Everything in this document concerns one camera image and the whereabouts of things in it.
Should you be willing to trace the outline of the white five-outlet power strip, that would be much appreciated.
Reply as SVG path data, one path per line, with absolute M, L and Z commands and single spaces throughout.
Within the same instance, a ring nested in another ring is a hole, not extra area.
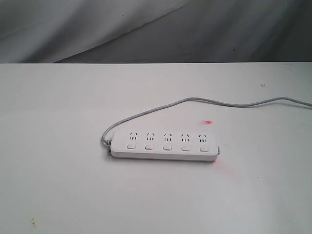
M 115 131 L 111 154 L 117 158 L 214 162 L 220 154 L 215 136 L 194 130 Z

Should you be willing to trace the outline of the grey backdrop cloth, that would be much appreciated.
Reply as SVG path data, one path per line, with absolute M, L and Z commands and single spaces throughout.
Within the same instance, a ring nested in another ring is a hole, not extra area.
M 1 63 L 311 61 L 309 0 L 3 0 Z

